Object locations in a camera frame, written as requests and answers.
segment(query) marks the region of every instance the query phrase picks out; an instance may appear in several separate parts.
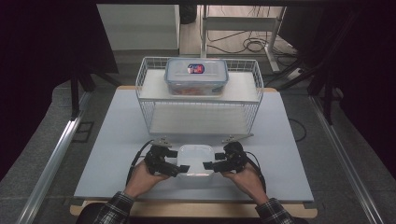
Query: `blue label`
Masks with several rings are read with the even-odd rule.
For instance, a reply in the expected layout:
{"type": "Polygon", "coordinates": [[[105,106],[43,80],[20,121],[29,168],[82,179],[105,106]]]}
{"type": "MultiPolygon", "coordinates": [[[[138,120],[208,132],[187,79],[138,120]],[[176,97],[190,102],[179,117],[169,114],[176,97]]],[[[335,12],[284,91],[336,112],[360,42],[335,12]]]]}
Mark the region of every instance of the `blue label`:
{"type": "Polygon", "coordinates": [[[191,63],[187,67],[187,71],[190,74],[202,74],[205,71],[205,67],[203,64],[200,63],[191,63]]]}

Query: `white desk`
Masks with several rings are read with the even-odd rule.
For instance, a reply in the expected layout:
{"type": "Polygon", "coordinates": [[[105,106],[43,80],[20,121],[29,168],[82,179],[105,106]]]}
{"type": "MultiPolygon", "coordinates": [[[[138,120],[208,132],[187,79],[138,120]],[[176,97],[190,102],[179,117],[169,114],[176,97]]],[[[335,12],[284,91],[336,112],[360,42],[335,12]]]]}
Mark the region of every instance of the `white desk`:
{"type": "MultiPolygon", "coordinates": [[[[134,90],[116,91],[91,156],[79,180],[75,197],[108,199],[123,190],[129,166],[150,136],[134,90]]],[[[246,151],[259,159],[267,182],[267,193],[284,203],[313,202],[304,167],[295,145],[280,94],[265,92],[253,125],[255,136],[241,140],[246,151]]],[[[207,144],[222,151],[224,136],[168,136],[173,150],[185,144],[207,144]]],[[[206,187],[192,188],[170,178],[154,187],[141,200],[165,202],[251,202],[249,197],[220,174],[206,187]]]]}

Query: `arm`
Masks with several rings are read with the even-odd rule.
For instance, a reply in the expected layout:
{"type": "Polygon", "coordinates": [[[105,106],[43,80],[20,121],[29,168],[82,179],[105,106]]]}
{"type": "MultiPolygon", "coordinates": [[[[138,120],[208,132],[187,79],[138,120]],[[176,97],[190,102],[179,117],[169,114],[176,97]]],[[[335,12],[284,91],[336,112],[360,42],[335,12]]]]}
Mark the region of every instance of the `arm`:
{"type": "Polygon", "coordinates": [[[134,199],[146,193],[167,175],[151,175],[144,161],[141,161],[132,173],[125,190],[117,192],[114,197],[106,203],[94,223],[126,223],[134,199]]]}
{"type": "Polygon", "coordinates": [[[263,223],[294,223],[291,215],[282,207],[277,199],[268,198],[262,188],[262,182],[249,163],[247,163],[245,169],[240,173],[224,172],[222,175],[231,179],[240,190],[253,199],[257,204],[256,210],[263,223]]]}

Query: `plastic container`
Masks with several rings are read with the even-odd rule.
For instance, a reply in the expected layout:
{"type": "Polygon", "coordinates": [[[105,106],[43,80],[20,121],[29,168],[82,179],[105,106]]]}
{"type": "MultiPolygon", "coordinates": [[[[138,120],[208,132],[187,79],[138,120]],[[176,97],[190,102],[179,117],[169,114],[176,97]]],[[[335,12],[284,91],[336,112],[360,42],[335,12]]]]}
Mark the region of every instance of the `plastic container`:
{"type": "Polygon", "coordinates": [[[165,69],[169,93],[175,96],[221,96],[228,82],[227,63],[218,59],[169,59],[165,69]]]}
{"type": "Polygon", "coordinates": [[[215,161],[212,147],[207,145],[184,145],[177,153],[177,166],[189,165],[187,173],[177,176],[185,186],[204,187],[213,177],[213,170],[206,170],[203,162],[215,161]]]}

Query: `plaid sleeve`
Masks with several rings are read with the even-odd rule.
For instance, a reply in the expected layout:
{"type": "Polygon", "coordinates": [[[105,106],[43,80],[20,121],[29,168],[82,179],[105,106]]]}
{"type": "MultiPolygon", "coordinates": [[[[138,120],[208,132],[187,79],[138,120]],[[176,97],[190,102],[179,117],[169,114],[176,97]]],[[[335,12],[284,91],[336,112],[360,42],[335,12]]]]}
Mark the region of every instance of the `plaid sleeve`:
{"type": "Polygon", "coordinates": [[[293,218],[286,211],[277,199],[270,199],[268,203],[264,203],[256,207],[262,222],[265,224],[292,224],[293,218]]]}
{"type": "Polygon", "coordinates": [[[133,198],[119,191],[102,207],[94,223],[126,223],[133,204],[133,198]]]}

